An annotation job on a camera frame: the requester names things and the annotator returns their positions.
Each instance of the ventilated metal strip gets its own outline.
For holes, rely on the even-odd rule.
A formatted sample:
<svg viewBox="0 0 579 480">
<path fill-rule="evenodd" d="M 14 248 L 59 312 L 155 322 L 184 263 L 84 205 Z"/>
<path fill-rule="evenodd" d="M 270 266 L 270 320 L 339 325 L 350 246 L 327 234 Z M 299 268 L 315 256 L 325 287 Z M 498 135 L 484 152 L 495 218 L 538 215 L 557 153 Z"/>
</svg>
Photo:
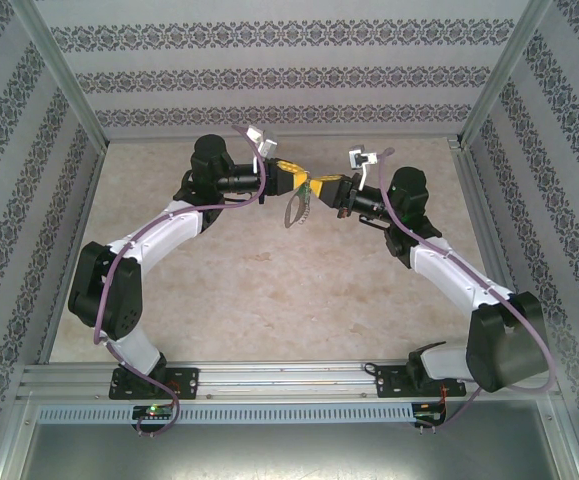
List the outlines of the ventilated metal strip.
<svg viewBox="0 0 579 480">
<path fill-rule="evenodd" d="M 131 423 L 133 406 L 43 406 L 44 425 L 103 425 Z M 413 422 L 410 403 L 301 405 L 184 405 L 179 424 L 305 424 Z M 145 420 L 166 423 L 164 420 Z"/>
</svg>

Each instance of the black mounting bracket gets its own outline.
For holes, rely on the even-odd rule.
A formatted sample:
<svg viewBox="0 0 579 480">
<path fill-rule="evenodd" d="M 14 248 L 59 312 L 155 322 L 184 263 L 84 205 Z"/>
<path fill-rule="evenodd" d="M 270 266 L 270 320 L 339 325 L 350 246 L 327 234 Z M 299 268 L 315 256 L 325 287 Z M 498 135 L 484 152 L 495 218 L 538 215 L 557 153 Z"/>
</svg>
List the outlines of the black mounting bracket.
<svg viewBox="0 0 579 480">
<path fill-rule="evenodd" d="M 166 367 L 161 383 L 171 388 L 178 399 L 195 400 L 199 376 L 200 370 L 197 368 Z M 111 400 L 169 400 L 171 398 L 167 392 L 160 388 L 151 388 L 150 384 L 145 386 L 145 383 L 127 369 L 116 368 L 111 377 L 109 398 Z"/>
<path fill-rule="evenodd" d="M 367 363 L 365 372 L 375 377 L 378 398 L 429 398 L 442 396 L 444 386 L 447 397 L 467 395 L 465 384 L 453 378 L 432 380 L 416 386 L 407 372 L 406 365 L 376 365 Z"/>
</svg>

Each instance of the marble floor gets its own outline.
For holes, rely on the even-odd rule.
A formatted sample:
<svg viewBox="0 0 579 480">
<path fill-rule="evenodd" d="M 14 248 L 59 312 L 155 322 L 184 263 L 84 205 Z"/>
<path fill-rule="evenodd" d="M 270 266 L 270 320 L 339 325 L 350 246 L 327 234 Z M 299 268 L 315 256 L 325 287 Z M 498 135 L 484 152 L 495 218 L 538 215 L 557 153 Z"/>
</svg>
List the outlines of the marble floor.
<svg viewBox="0 0 579 480">
<path fill-rule="evenodd" d="M 347 151 L 394 147 L 399 166 L 425 171 L 427 214 L 453 247 L 482 260 L 444 138 L 280 138 L 276 156 L 318 176 L 351 174 Z M 247 144 L 227 139 L 236 163 Z M 193 142 L 111 144 L 84 244 L 122 238 L 158 214 L 189 168 Z M 368 185 L 377 186 L 377 168 Z M 405 358 L 463 338 L 469 320 L 425 278 L 390 256 L 382 232 L 344 220 L 315 197 L 303 225 L 284 227 L 289 195 L 223 212 L 146 277 L 141 325 L 168 360 L 264 361 Z M 111 361 L 92 329 L 66 308 L 52 362 Z"/>
</svg>

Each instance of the floral patterned wallpaper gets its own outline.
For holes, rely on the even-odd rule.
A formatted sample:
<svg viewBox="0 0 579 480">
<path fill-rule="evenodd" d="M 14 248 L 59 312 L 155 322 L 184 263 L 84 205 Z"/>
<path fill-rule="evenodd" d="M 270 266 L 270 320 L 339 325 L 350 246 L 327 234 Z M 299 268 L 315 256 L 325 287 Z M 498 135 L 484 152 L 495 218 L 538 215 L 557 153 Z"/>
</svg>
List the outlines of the floral patterned wallpaper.
<svg viewBox="0 0 579 480">
<path fill-rule="evenodd" d="M 150 3 L 37 2 L 112 140 L 459 133 L 526 0 Z"/>
<path fill-rule="evenodd" d="M 579 439 L 579 0 L 549 7 L 470 148 L 515 287 L 543 305 Z"/>
<path fill-rule="evenodd" d="M 0 0 L 0 432 L 68 276 L 98 153 Z"/>
</svg>

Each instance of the robotic arm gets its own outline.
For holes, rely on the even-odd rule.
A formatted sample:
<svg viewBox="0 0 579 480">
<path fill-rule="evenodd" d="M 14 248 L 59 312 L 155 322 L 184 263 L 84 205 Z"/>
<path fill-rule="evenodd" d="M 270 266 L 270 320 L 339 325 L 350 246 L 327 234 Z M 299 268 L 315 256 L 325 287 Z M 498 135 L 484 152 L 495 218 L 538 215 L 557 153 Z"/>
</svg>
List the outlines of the robotic arm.
<svg viewBox="0 0 579 480">
<path fill-rule="evenodd" d="M 272 137 L 253 127 L 247 136 L 255 142 L 259 153 L 265 157 L 273 155 L 276 143 Z M 387 206 L 380 189 L 365 185 L 369 165 L 377 163 L 378 155 L 355 147 L 350 152 L 350 161 L 353 168 L 363 170 L 362 176 L 309 179 L 298 165 L 275 158 L 264 160 L 261 165 L 264 170 L 254 168 L 255 160 L 254 164 L 236 165 L 221 137 L 199 138 L 191 157 L 191 170 L 185 173 L 173 201 L 160 215 L 109 245 L 91 242 L 84 247 L 69 295 L 69 310 L 85 325 L 96 325 L 107 275 L 116 262 L 113 282 L 106 286 L 101 335 L 118 357 L 139 375 L 164 384 L 166 359 L 139 325 L 142 279 L 171 250 L 209 228 L 221 213 L 213 207 L 204 211 L 181 210 L 221 205 L 229 200 L 225 194 L 258 192 L 263 184 L 258 200 L 264 203 L 266 195 L 283 195 L 309 181 L 311 191 L 336 209 L 339 218 L 355 212 L 362 223 L 382 230 L 394 257 L 428 278 L 471 318 L 466 342 L 454 345 L 441 342 L 410 353 L 407 372 L 416 388 L 422 390 L 434 380 L 455 378 L 473 380 L 484 390 L 494 392 L 547 370 L 543 350 L 498 297 L 515 307 L 544 339 L 545 326 L 538 300 L 530 293 L 516 295 L 495 284 L 453 252 L 425 215 L 429 193 L 424 173 L 412 167 L 396 171 L 388 188 Z M 393 221 L 389 208 L 408 230 L 424 239 L 422 243 Z M 470 273 L 465 273 L 460 264 Z M 136 377 L 132 390 L 141 390 L 148 396 L 155 395 L 158 387 Z"/>
<path fill-rule="evenodd" d="M 247 136 L 255 142 L 261 155 L 273 155 L 276 142 L 272 137 L 254 127 L 249 128 Z M 186 207 L 224 204 L 227 193 L 257 192 L 263 173 L 254 169 L 254 164 L 234 164 L 222 137 L 203 136 L 194 146 L 191 170 L 185 173 L 180 189 L 154 220 L 106 246 L 91 242 L 83 248 L 68 308 L 85 325 L 95 326 L 107 274 L 124 249 L 106 297 L 101 336 L 138 372 L 162 383 L 166 367 L 164 355 L 151 344 L 138 323 L 142 315 L 142 280 L 174 248 L 209 228 L 221 210 L 174 212 Z M 264 166 L 265 186 L 258 198 L 260 203 L 264 203 L 265 195 L 290 192 L 307 179 L 307 173 L 291 162 L 272 158 L 266 159 Z M 165 221 L 157 222 L 166 216 Z M 145 233 L 132 241 L 139 232 Z M 157 390 L 153 385 L 140 384 L 138 380 L 136 383 L 137 389 L 143 387 L 146 393 Z"/>
<path fill-rule="evenodd" d="M 544 340 L 540 303 L 531 293 L 514 294 L 497 285 L 453 251 L 425 215 L 429 192 L 424 173 L 412 167 L 400 168 L 388 188 L 390 206 L 408 230 L 426 240 L 421 244 L 394 223 L 381 191 L 365 185 L 368 166 L 378 162 L 378 155 L 365 153 L 364 147 L 358 146 L 350 150 L 349 157 L 353 169 L 362 168 L 362 176 L 316 178 L 311 180 L 312 191 L 338 210 L 338 218 L 355 212 L 361 223 L 383 230 L 389 252 L 429 279 L 471 318 L 466 342 L 440 342 L 410 353 L 407 371 L 414 385 L 422 388 L 433 380 L 455 378 L 475 381 L 484 390 L 495 392 L 546 371 L 543 351 L 497 297 L 515 307 Z"/>
</svg>

